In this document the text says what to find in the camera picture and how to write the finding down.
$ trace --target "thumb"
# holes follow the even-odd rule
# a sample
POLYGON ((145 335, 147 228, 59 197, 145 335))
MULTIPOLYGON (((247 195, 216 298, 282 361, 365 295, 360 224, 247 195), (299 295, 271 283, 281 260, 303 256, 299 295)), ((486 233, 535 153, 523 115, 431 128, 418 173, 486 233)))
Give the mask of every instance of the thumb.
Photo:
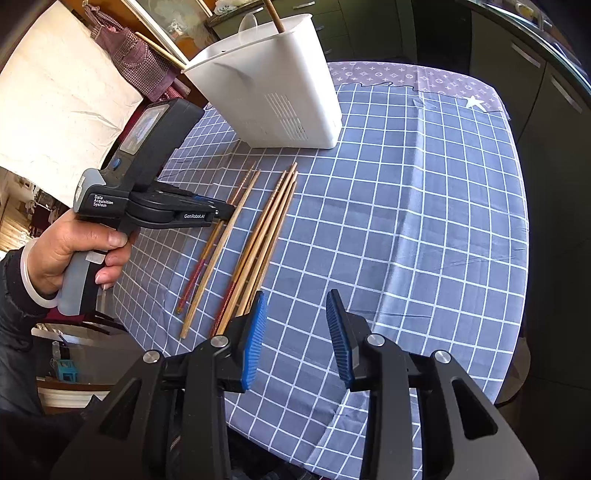
POLYGON ((64 247, 70 252, 113 250, 127 243, 127 235, 99 223, 74 220, 64 232, 64 247))

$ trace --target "white cloth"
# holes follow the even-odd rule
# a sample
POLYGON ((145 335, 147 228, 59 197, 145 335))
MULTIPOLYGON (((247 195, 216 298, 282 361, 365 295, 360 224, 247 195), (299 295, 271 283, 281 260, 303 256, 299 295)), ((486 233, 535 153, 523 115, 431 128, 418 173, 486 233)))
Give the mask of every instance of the white cloth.
POLYGON ((68 206, 142 96, 64 5, 31 27, 0 73, 0 166, 68 206))

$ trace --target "hand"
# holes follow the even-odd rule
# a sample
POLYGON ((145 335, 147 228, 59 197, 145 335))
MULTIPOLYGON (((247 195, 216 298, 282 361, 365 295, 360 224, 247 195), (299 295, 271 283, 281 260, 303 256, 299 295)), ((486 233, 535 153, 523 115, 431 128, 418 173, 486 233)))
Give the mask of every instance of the hand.
POLYGON ((51 295, 61 288, 64 270, 74 252, 108 250, 106 266, 95 277, 96 283, 106 290, 121 275, 136 237, 137 232, 128 239, 124 233, 105 225, 78 220, 76 214, 68 210, 43 232, 31 248, 27 259, 31 283, 39 294, 51 295))

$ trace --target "dark cabinet door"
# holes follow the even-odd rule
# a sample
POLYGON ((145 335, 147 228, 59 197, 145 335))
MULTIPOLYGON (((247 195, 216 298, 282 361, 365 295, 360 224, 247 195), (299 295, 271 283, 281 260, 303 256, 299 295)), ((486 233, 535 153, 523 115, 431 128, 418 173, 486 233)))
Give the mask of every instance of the dark cabinet door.
POLYGON ((591 110, 550 65, 518 151, 530 220, 531 374, 591 388, 591 110))
POLYGON ((534 106, 545 61, 497 23, 472 12, 470 75, 494 87, 519 140, 534 106))
POLYGON ((339 0, 354 60, 388 61, 402 55, 402 36, 393 0, 339 0))

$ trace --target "white plastic container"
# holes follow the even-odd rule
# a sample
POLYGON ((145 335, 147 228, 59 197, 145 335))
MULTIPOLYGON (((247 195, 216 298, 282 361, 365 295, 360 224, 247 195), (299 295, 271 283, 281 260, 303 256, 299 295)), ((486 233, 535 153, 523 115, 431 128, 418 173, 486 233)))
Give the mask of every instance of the white plastic container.
POLYGON ((333 148, 342 127, 335 87, 310 14, 225 38, 184 71, 252 148, 333 148))

